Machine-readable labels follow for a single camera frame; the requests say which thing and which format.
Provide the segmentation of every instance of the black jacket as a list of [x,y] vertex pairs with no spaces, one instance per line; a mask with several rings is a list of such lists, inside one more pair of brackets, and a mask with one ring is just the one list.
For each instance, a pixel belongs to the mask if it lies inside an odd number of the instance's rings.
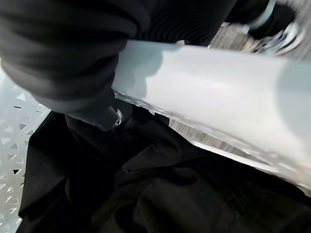
[[148,28],[156,4],[1,0],[2,67],[42,104],[105,129],[108,107],[124,108],[110,88],[118,53]]

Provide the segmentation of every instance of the black sleeve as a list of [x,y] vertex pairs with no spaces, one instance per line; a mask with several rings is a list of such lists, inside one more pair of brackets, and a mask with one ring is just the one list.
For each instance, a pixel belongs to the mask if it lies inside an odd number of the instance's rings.
[[1,64],[53,111],[109,130],[118,53],[148,22],[135,0],[0,0]]

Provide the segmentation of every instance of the black clothing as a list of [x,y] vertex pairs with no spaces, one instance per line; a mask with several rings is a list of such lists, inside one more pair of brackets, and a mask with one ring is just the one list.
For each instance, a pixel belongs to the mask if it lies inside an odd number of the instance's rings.
[[309,233],[310,204],[148,111],[114,132],[52,113],[30,140],[17,233]]

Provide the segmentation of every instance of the gray carpet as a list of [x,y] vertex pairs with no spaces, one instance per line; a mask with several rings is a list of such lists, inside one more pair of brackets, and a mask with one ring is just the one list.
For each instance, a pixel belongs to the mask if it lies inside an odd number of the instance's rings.
[[[311,61],[311,0],[279,0],[279,2],[292,6],[297,11],[296,21],[301,23],[306,29],[306,39],[295,50],[285,54],[285,57],[291,59],[299,59]],[[245,45],[248,37],[242,33],[241,26],[230,25],[221,28],[212,42],[213,48],[226,49],[226,50],[241,50]],[[243,157],[257,158],[245,154],[237,148],[228,145],[221,140],[215,139],[205,133],[192,129],[179,122],[171,121],[171,127],[178,131],[186,138],[196,140]]]

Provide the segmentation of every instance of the black fabric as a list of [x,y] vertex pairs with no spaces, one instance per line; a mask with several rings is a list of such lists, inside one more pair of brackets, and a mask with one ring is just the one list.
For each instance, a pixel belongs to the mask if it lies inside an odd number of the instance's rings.
[[146,110],[114,132],[51,113],[30,140],[17,233],[308,233],[310,205]]
[[[55,112],[110,130],[120,109],[111,84],[128,39],[207,46],[224,20],[246,23],[268,0],[0,0],[3,69]],[[292,10],[278,6],[256,38],[284,29]]]

